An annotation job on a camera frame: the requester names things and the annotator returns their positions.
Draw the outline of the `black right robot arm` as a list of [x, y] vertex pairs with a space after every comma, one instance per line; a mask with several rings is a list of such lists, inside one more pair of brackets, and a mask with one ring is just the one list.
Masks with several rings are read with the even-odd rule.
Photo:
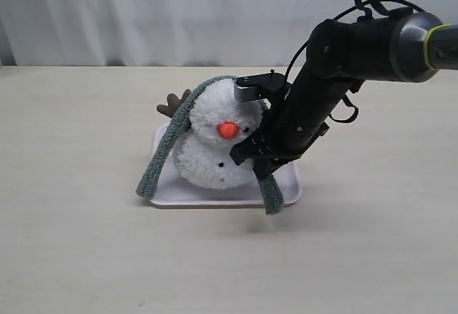
[[328, 130], [326, 119], [347, 93], [367, 81], [421, 83], [439, 70], [457, 68], [457, 27], [419, 12], [361, 19], [347, 24], [321, 22], [306, 46], [306, 62], [293, 82], [268, 72], [239, 77], [239, 102], [267, 99], [260, 126], [230, 151], [236, 164], [253, 160], [264, 178], [300, 158]]

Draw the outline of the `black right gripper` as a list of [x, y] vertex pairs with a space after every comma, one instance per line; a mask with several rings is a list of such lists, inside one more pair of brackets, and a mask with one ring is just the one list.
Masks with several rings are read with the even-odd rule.
[[286, 160], [298, 159], [324, 130], [323, 123], [331, 113], [330, 79], [303, 67], [293, 83], [286, 76], [284, 82], [284, 97], [272, 103], [259, 128], [230, 151], [237, 165], [254, 160], [258, 180], [273, 174]]

